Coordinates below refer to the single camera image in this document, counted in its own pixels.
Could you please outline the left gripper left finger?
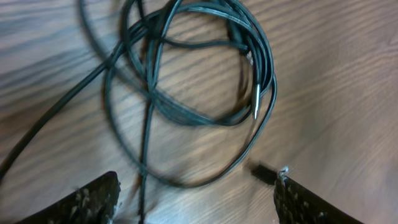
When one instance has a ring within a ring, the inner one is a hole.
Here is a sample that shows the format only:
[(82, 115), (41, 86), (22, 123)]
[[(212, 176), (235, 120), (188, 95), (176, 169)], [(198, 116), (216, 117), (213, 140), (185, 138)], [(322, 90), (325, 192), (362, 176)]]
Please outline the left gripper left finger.
[(109, 171), (17, 224), (111, 223), (120, 191), (117, 173)]

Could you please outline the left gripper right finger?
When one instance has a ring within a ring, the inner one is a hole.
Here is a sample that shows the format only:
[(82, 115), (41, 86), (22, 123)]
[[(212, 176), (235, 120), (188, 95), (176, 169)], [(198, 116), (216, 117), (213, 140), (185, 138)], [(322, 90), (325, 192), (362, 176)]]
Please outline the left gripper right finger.
[(284, 175), (275, 181), (274, 203), (280, 224), (362, 224)]

